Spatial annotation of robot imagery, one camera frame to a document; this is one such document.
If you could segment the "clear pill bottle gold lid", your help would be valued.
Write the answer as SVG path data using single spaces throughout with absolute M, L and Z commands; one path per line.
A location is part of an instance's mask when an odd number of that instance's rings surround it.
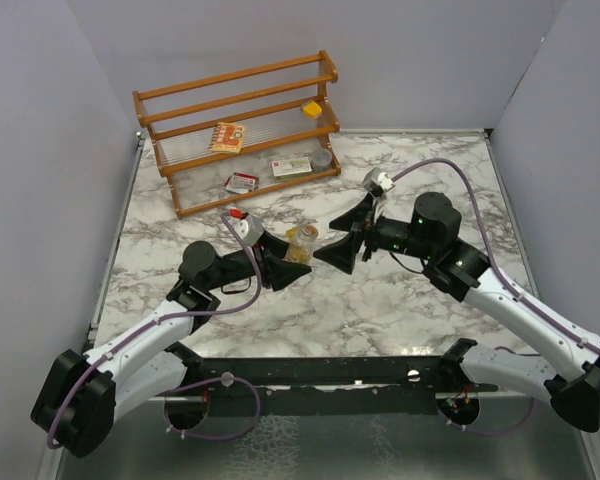
M 301 230 L 297 241 L 289 243 L 289 248 L 284 260 L 288 262 L 308 265 L 313 256 L 313 250 L 319 235 L 318 229 L 311 224 L 299 225 Z

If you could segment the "yellow weekly pill organizer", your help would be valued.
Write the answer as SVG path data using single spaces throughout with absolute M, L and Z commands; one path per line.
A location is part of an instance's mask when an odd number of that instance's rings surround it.
M 300 226 L 295 226 L 295 227 L 293 227 L 293 228 L 291 228 L 291 229 L 287 230 L 287 231 L 286 231 L 286 237 L 287 237 L 287 241 L 288 241 L 289 243 L 294 243 L 294 242 L 296 242 L 296 241 L 297 241 L 297 237 L 298 237 L 298 234 L 299 234 L 300 230 L 301 230 L 301 227 L 300 227 Z

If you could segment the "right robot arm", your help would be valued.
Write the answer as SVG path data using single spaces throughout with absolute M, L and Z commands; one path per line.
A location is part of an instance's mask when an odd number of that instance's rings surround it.
M 417 258 L 439 291 L 489 315 L 536 351 L 535 357 L 499 353 L 459 340 L 439 367 L 441 383 L 461 391 L 492 384 L 548 403 L 569 425 L 600 429 L 600 336 L 565 319 L 458 236 L 462 216 L 443 194 L 417 197 L 408 222 L 379 215 L 367 195 L 330 228 L 345 237 L 315 251 L 316 259 L 350 274 L 358 255 L 378 250 Z

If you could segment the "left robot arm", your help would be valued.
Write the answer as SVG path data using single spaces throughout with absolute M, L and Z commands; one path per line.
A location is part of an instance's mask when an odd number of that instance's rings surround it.
M 269 233 L 224 256 L 206 241 L 189 244 L 176 284 L 147 317 L 99 348 L 68 349 L 54 360 L 31 411 L 48 447 L 84 457 L 117 420 L 154 395 L 194 392 L 200 369 L 170 347 L 222 314 L 213 290 L 255 280 L 258 291 L 279 291 L 309 274 L 309 266 L 285 260 L 287 246 Z

